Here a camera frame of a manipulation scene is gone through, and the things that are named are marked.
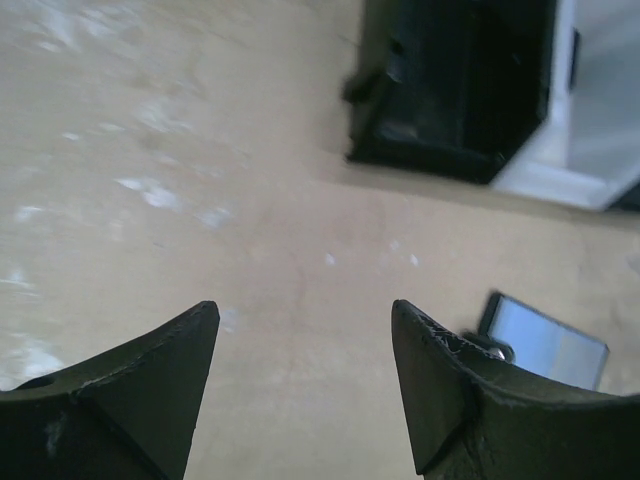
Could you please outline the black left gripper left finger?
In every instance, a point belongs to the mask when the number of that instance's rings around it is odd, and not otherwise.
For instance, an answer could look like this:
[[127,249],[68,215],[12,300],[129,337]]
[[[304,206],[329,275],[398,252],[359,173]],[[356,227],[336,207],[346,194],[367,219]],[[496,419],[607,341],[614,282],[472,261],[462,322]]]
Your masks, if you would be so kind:
[[4,479],[181,479],[220,315],[158,328],[1,394]]

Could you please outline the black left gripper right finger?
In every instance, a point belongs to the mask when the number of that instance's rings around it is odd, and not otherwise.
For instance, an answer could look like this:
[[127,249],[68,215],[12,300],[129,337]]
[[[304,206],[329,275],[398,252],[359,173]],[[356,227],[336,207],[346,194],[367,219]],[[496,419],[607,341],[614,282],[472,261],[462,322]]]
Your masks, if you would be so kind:
[[507,347],[394,302],[395,363],[425,479],[636,479],[639,398],[569,386],[514,365]]

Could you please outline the black and white tray organizer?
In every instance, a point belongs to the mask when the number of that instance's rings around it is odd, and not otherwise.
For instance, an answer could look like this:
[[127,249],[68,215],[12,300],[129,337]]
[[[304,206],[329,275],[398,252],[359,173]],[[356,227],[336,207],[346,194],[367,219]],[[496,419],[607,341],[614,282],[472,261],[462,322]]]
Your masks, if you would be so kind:
[[342,96],[353,161],[639,208],[635,1],[368,1]]

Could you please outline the black leather card holder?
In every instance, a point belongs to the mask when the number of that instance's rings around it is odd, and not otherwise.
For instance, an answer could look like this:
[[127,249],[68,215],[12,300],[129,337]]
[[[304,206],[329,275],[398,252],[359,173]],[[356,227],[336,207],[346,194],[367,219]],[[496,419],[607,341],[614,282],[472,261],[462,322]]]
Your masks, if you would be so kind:
[[521,369],[592,391],[609,356],[602,340],[500,291],[488,296],[477,329],[461,336]]

